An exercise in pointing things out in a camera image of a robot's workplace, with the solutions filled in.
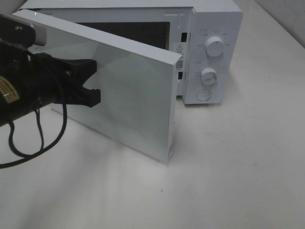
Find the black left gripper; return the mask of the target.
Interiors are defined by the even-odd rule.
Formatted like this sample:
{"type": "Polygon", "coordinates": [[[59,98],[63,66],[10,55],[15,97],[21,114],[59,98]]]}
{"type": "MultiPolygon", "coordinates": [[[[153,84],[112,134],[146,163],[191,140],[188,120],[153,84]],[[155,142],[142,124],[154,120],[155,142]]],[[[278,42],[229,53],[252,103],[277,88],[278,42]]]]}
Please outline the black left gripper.
{"type": "Polygon", "coordinates": [[[97,72],[91,59],[65,60],[1,45],[1,107],[44,107],[52,103],[94,107],[100,89],[81,87],[97,72]]]}

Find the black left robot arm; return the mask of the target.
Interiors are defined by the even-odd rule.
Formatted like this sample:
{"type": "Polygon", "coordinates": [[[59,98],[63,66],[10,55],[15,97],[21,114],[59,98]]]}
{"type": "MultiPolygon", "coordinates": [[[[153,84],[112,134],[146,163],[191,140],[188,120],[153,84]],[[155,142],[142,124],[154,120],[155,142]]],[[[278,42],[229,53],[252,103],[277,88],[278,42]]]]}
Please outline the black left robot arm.
{"type": "Polygon", "coordinates": [[[96,72],[92,59],[65,60],[2,44],[0,124],[50,104],[94,107],[101,102],[101,91],[83,85],[96,72]]]}

